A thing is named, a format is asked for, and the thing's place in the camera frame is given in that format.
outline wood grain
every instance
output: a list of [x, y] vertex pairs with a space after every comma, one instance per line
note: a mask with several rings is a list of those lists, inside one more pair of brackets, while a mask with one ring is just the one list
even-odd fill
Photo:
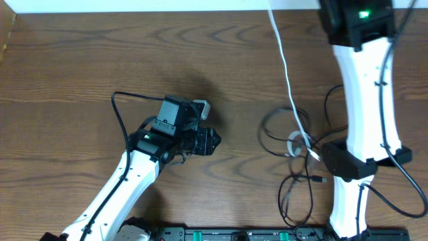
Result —
[[[416, 11], [394, 70], [397, 126], [414, 150], [406, 168], [426, 192], [427, 13]], [[337, 63], [315, 11], [276, 17], [295, 101], [310, 113], [317, 135], [327, 130], [322, 99], [342, 81]], [[58, 234], [99, 192], [124, 150], [110, 106], [114, 90], [207, 99], [213, 110], [205, 125], [223, 138], [213, 156], [167, 167], [130, 215], [189, 226], [284, 226], [276, 198], [288, 166], [256, 139], [264, 114], [288, 105], [266, 12], [19, 15], [6, 54], [0, 68], [0, 240]], [[159, 106], [118, 99], [129, 131]], [[346, 122], [343, 94], [332, 96], [329, 111], [333, 125]], [[297, 129], [290, 114], [272, 128], [284, 135]], [[323, 163], [314, 163], [313, 172], [331, 177]], [[381, 169], [373, 185], [399, 207], [420, 211], [417, 194], [397, 170]], [[332, 179], [313, 188], [310, 223], [325, 224]], [[296, 219], [306, 215], [308, 197], [307, 186], [297, 185]], [[373, 195], [368, 202], [370, 226], [406, 227], [413, 240], [428, 235], [427, 218], [404, 218]]]
[[7, 40], [12, 30], [15, 13], [9, 6], [0, 0], [0, 65], [3, 60], [3, 52], [6, 50]]

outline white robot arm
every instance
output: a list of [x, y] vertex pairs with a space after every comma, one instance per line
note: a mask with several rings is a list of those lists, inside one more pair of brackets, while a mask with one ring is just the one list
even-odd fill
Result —
[[[114, 94], [138, 97], [125, 92]], [[113, 107], [124, 136], [127, 137], [114, 103], [114, 94]], [[119, 241], [121, 237], [116, 237], [116, 234], [124, 219], [166, 164], [176, 155], [182, 156], [184, 163], [186, 155], [213, 154], [221, 142], [221, 137], [214, 129], [199, 126], [199, 121], [205, 120], [209, 113], [210, 105], [207, 101], [190, 101], [178, 96], [151, 99], [163, 101], [158, 116], [146, 119], [140, 128], [126, 139], [127, 150], [94, 201], [60, 237], [46, 233], [41, 240]], [[145, 130], [144, 127], [151, 121], [151, 129]], [[142, 232], [138, 234], [137, 239], [133, 237], [133, 240], [147, 241], [148, 238], [148, 234]]]
[[[128, 175], [126, 176], [126, 180], [122, 182], [98, 214], [98, 217], [95, 219], [95, 223], [92, 224], [91, 232], [86, 236], [85, 240], [113, 240], [137, 199], [158, 177], [158, 161], [151, 161], [150, 155], [137, 150], [131, 152], [130, 156], [131, 165]], [[80, 240], [88, 220], [90, 220], [94, 215], [94, 212], [117, 184], [125, 168], [126, 152], [123, 153], [119, 165], [114, 171], [112, 177], [107, 181], [106, 185], [95, 197], [94, 201], [73, 224], [63, 231], [63, 234], [68, 234], [67, 241]]]

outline camera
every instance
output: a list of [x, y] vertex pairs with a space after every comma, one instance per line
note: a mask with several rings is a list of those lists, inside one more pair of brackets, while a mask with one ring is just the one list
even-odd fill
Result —
[[199, 126], [211, 106], [206, 100], [190, 101], [180, 96], [165, 96], [150, 130], [140, 127], [129, 136], [130, 148], [150, 155], [160, 164], [170, 163], [176, 155], [212, 155], [221, 137], [212, 128]]

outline black clamp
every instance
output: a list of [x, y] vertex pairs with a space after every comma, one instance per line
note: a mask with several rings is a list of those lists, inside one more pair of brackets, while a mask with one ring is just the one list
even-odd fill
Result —
[[[324, 144], [321, 148], [321, 153], [329, 172], [347, 182], [374, 175], [379, 166], [395, 166], [389, 158], [380, 161], [367, 159], [366, 162], [357, 159], [346, 149], [345, 138]], [[412, 151], [402, 146], [401, 149], [396, 151], [395, 159], [400, 164], [408, 163], [412, 159]]]

